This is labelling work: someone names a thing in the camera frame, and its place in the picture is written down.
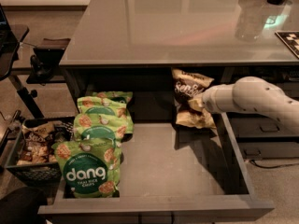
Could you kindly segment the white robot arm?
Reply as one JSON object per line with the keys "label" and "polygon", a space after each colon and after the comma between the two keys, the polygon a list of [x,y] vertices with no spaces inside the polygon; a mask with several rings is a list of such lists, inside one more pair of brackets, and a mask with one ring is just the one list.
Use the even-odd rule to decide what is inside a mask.
{"label": "white robot arm", "polygon": [[194,96],[189,106],[209,113],[259,114],[299,134],[299,102],[258,77],[242,77],[234,84],[212,86]]}

